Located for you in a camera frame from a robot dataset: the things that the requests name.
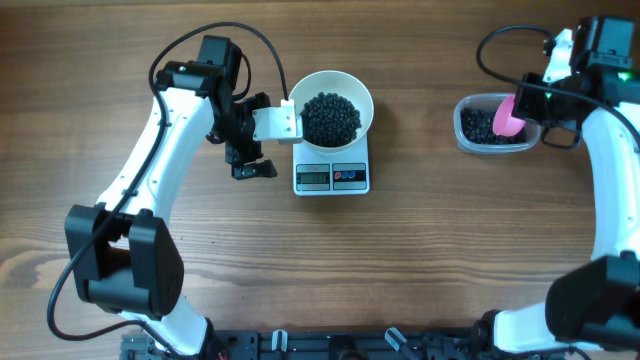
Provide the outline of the pink scoop blue handle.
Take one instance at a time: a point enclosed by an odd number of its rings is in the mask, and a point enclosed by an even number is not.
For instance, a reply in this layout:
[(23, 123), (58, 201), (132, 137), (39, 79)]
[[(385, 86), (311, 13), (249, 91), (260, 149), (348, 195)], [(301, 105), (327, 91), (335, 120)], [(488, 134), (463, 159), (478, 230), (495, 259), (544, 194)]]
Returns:
[(507, 95), (500, 103), (492, 124), (492, 131), (497, 136), (514, 137), (525, 127), (526, 122), (512, 115), (515, 108), (515, 95)]

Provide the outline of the white bowl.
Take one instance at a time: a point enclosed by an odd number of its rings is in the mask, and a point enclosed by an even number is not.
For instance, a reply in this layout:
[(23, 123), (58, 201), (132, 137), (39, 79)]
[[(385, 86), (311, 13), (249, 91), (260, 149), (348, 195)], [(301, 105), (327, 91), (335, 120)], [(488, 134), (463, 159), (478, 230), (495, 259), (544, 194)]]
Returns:
[[(348, 99), (360, 112), (362, 126), (357, 130), (356, 139), (345, 146), (333, 149), (337, 151), (343, 150), (367, 135), (374, 118), (374, 102), (369, 89), (363, 82), (351, 74), (337, 70), (323, 70), (312, 73), (300, 80), (289, 94), (289, 99), (295, 102), (296, 113), (301, 116), (304, 104), (320, 92), (337, 93)], [(327, 151), (331, 149), (311, 145), (320, 150)]]

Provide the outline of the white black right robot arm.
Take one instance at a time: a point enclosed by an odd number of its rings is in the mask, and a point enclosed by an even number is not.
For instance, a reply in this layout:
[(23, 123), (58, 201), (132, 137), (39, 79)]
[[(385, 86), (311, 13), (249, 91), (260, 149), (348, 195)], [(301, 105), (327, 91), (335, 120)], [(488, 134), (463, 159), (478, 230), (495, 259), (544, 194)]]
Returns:
[(512, 83), (494, 131), (515, 120), (574, 132), (590, 156), (596, 213), (589, 263), (555, 280), (546, 299), (488, 313), (483, 350), (529, 357), (560, 351), (639, 348), (639, 73), (632, 67), (635, 23), (589, 16), (548, 35), (544, 74)]

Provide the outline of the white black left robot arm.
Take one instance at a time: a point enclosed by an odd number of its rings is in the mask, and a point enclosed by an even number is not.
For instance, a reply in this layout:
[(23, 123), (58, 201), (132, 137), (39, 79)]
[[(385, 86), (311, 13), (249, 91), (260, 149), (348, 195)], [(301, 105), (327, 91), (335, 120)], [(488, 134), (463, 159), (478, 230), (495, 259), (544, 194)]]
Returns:
[(171, 359), (227, 354), (211, 320), (182, 292), (184, 263), (168, 226), (199, 145), (224, 144), (236, 179), (272, 177), (262, 142), (301, 136), (292, 99), (279, 106), (263, 93), (239, 99), (237, 73), (235, 63), (210, 60), (153, 69), (152, 111), (127, 162), (93, 206), (76, 205), (65, 220), (63, 277), (79, 298), (141, 328)]

